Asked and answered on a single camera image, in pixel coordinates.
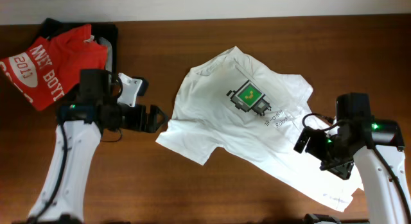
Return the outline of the white printed t-shirt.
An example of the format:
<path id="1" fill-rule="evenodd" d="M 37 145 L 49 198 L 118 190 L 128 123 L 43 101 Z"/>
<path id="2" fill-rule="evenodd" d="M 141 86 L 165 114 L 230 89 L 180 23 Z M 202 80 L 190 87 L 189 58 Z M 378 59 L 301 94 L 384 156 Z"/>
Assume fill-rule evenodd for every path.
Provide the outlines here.
<path id="1" fill-rule="evenodd" d="M 357 170 L 348 180 L 320 169 L 294 146 L 302 129 L 324 129 L 311 117 L 313 87 L 299 74 L 280 74 L 232 47 L 193 67 L 175 97 L 173 114 L 157 142 L 205 164 L 221 147 L 336 211 L 362 188 Z"/>

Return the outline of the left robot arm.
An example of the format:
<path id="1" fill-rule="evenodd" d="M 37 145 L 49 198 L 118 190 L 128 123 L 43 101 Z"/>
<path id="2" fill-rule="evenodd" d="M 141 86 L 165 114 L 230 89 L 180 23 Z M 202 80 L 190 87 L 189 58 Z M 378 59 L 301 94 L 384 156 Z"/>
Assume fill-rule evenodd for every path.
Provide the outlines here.
<path id="1" fill-rule="evenodd" d="M 74 101 L 57 110 L 53 158 L 27 223 L 83 223 L 91 162 L 105 130 L 155 133 L 168 121 L 157 106 L 137 104 L 148 82 L 100 69 L 80 73 Z"/>

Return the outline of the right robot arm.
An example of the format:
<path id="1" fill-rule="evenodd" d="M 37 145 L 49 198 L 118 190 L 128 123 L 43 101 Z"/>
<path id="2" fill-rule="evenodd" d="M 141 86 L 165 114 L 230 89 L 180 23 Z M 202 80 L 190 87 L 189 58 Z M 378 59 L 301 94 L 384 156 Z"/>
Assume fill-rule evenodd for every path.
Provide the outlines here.
<path id="1" fill-rule="evenodd" d="M 405 174 L 405 143 L 396 121 L 372 115 L 367 94 L 336 99 L 330 127 L 308 125 L 295 143 L 297 153 L 320 160 L 320 170 L 342 180 L 357 169 L 367 199 L 370 223 L 410 223 L 410 193 Z"/>

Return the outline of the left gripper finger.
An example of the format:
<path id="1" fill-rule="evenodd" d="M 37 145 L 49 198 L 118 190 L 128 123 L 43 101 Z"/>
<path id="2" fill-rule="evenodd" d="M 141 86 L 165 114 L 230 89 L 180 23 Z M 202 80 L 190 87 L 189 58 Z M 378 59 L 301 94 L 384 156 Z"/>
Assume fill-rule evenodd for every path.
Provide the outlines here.
<path id="1" fill-rule="evenodd" d="M 157 105 L 150 105 L 150 112 L 148 114 L 148 117 L 150 119 L 168 118 L 167 114 L 163 112 Z"/>
<path id="2" fill-rule="evenodd" d="M 148 117 L 146 124 L 146 133 L 155 133 L 158 129 L 168 122 L 168 117 L 163 117 L 160 121 L 157 120 L 157 116 Z"/>

